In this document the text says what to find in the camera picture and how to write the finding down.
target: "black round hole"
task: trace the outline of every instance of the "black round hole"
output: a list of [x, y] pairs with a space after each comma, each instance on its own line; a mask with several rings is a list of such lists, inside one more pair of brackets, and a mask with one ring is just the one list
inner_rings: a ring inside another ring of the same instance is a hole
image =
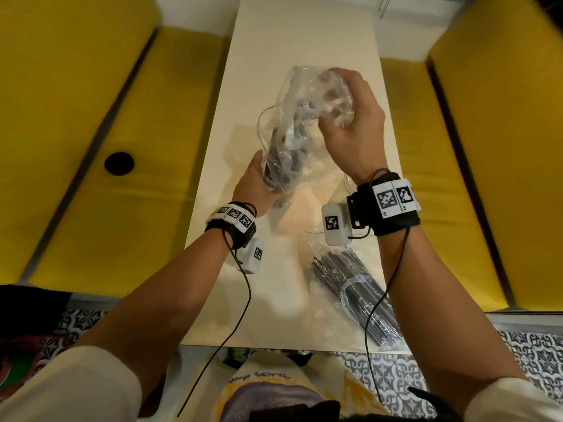
[[123, 176], [135, 167], [135, 160], [126, 152], [114, 152], [104, 162], [104, 167], [112, 175]]

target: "yellow seat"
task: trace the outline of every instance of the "yellow seat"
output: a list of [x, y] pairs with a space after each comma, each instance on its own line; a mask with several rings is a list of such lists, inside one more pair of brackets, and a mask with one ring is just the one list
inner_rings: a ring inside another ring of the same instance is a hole
[[563, 311], [563, 36], [535, 0], [478, 0], [431, 50], [516, 304]]
[[[122, 297], [184, 248], [226, 40], [162, 28], [31, 283]], [[126, 152], [134, 169], [104, 162]]]
[[8, 284], [160, 13], [154, 0], [0, 0], [0, 18], [0, 284]]
[[423, 62], [381, 59], [404, 177], [440, 258], [484, 311], [508, 306]]

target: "white table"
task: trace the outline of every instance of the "white table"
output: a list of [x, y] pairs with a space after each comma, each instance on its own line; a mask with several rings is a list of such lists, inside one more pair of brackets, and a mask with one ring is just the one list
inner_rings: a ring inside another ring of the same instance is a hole
[[[211, 211], [230, 201], [261, 147], [258, 116], [273, 105], [293, 65], [340, 66], [363, 74], [387, 114], [385, 150], [390, 168], [400, 173], [372, 12], [316, 0], [242, 0], [186, 245], [203, 232]], [[342, 172], [329, 158], [325, 161], [323, 175], [300, 185], [287, 210], [272, 210], [257, 221], [257, 237], [266, 243], [262, 267], [249, 276], [252, 302], [229, 346], [364, 350], [362, 330], [328, 288], [308, 274], [307, 241], [322, 241], [323, 235], [304, 231], [322, 231], [321, 206], [346, 196]], [[352, 247], [383, 285], [375, 237]], [[231, 259], [182, 344], [217, 346], [234, 328], [248, 292]]]

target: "shirt sleeve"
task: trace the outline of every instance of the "shirt sleeve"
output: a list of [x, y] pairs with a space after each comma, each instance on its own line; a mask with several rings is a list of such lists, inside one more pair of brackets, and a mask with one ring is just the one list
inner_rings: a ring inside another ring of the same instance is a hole
[[499, 379], [477, 394], [465, 412], [466, 422], [563, 422], [563, 408], [531, 382]]
[[0, 420], [136, 421], [141, 407], [137, 376], [110, 352], [71, 348], [0, 405]]

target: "wrist strap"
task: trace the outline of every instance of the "wrist strap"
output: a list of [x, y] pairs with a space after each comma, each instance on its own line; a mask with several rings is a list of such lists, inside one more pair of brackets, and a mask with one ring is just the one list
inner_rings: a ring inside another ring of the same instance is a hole
[[370, 226], [375, 235], [381, 236], [420, 225], [420, 205], [411, 183], [397, 173], [390, 171], [358, 186], [347, 200], [355, 229]]
[[206, 231], [219, 228], [233, 239], [233, 250], [246, 247], [256, 233], [256, 218], [246, 203], [229, 203], [219, 207], [206, 220]]

